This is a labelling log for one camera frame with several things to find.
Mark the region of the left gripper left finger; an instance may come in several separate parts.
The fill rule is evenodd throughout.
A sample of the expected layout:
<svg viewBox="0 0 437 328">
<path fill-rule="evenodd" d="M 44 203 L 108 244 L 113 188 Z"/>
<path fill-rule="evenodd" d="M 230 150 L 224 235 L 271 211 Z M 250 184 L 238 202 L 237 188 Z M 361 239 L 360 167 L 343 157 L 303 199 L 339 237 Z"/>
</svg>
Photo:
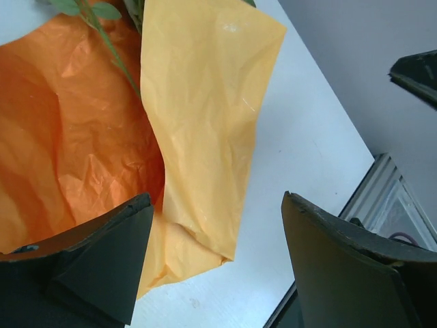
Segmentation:
<svg viewBox="0 0 437 328">
<path fill-rule="evenodd" d="M 139 290 L 154 208 L 146 193 L 1 255 L 2 327 L 125 327 Z"/>
</svg>

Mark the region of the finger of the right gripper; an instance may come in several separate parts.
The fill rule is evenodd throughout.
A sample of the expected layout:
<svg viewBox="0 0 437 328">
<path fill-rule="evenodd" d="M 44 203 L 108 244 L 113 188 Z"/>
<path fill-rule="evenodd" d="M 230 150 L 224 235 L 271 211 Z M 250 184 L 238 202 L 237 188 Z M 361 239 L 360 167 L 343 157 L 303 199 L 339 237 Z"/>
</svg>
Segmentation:
<svg viewBox="0 0 437 328">
<path fill-rule="evenodd" d="M 389 76 L 392 83 L 436 109 L 436 50 L 399 58 Z"/>
</svg>

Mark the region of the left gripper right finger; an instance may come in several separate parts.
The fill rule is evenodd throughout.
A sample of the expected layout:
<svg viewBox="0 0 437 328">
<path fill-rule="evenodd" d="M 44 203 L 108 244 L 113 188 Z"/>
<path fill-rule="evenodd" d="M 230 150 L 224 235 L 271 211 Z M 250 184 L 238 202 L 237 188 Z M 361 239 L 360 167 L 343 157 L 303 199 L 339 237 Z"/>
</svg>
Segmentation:
<svg viewBox="0 0 437 328">
<path fill-rule="evenodd" d="M 306 327 L 435 327 L 436 253 L 379 236 L 295 193 L 281 214 Z"/>
</svg>

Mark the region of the orange wrapping paper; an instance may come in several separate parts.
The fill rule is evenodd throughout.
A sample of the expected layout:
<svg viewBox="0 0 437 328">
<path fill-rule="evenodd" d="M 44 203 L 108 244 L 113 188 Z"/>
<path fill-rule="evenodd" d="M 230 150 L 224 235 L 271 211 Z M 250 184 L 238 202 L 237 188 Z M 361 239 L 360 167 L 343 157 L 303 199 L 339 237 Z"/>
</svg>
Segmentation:
<svg viewBox="0 0 437 328">
<path fill-rule="evenodd" d="M 261 13 L 265 96 L 287 29 Z M 264 96 L 164 120 L 141 105 L 71 111 L 36 66 L 41 27 L 1 46 L 1 255 L 146 193 L 154 213 L 139 296 L 232 261 Z"/>
</svg>

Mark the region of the artificial flower bunch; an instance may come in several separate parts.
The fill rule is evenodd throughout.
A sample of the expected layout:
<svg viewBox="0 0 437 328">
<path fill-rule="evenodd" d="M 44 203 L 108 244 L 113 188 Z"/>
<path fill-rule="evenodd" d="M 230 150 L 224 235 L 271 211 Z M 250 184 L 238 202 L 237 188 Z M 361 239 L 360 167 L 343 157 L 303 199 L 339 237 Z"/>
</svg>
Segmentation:
<svg viewBox="0 0 437 328">
<path fill-rule="evenodd" d="M 271 57 L 262 31 L 270 23 L 243 1 L 146 1 L 135 29 L 127 14 L 105 3 L 79 1 L 36 34 L 36 63 L 45 88 L 71 111 L 143 106 L 166 119 L 177 111 L 256 106 L 264 96 Z"/>
</svg>

